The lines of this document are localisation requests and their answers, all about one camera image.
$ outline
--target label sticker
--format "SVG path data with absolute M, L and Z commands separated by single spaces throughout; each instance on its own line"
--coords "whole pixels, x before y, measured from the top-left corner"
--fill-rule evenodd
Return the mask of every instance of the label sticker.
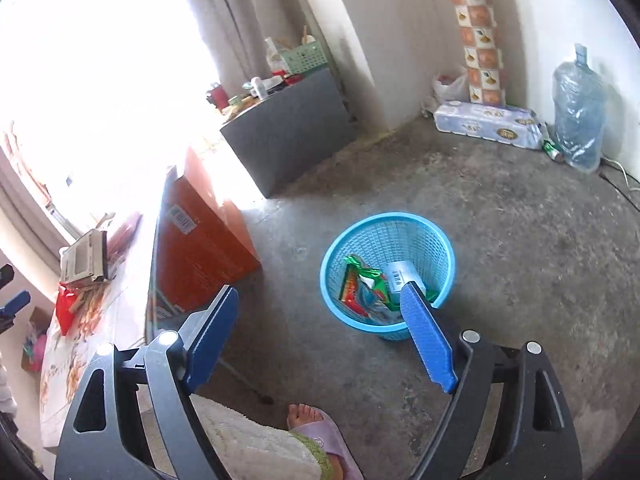
M 500 128 L 497 131 L 498 135 L 500 135 L 503 139 L 507 140 L 515 140 L 518 138 L 518 134 L 513 130 L 509 130 L 508 128 Z
M 167 216 L 171 222 L 186 235 L 196 228 L 196 222 L 194 222 L 179 205 L 174 205 L 169 209 Z

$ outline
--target toilet paper package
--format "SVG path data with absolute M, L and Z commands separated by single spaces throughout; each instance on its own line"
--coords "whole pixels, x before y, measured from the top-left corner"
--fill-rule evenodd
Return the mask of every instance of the toilet paper package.
M 448 101 L 438 108 L 434 118 L 441 132 L 481 137 L 530 150 L 542 149 L 546 126 L 532 110 Z

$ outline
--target concrete floor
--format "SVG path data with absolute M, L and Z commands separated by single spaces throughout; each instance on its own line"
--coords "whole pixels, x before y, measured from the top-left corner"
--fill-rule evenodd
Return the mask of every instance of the concrete floor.
M 223 355 L 276 405 L 260 404 L 222 367 L 199 394 L 280 428 L 286 404 L 318 406 L 368 480 L 405 478 L 449 397 L 431 384 L 412 341 L 346 327 L 318 287 L 334 238 L 392 210 L 425 216 L 450 238 L 458 268 L 444 308 L 463 328 L 545 348 L 586 478 L 640 400 L 640 214 L 595 175 L 540 152 L 441 134 L 422 118 L 352 144 L 245 212 L 263 268 L 237 284 L 241 315 Z M 494 411 L 469 470 L 481 465 Z

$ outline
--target pink slipper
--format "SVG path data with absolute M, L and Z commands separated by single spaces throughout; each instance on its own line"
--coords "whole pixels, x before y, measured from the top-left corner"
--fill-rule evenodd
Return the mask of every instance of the pink slipper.
M 318 412 L 322 413 L 324 420 L 303 424 L 291 431 L 309 437 L 318 444 L 325 453 L 339 456 L 344 480 L 364 480 L 360 468 L 358 468 L 358 464 L 356 464 L 353 456 L 351 456 L 338 426 L 336 426 L 332 418 L 325 412 L 322 410 L 318 410 Z

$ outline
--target red bag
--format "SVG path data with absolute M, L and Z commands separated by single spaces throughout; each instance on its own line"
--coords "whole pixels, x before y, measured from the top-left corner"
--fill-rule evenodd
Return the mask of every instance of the red bag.
M 56 317 L 60 324 L 60 333 L 66 335 L 74 322 L 75 313 L 71 312 L 72 305 L 78 299 L 78 293 L 58 284 L 58 297 L 56 298 Z

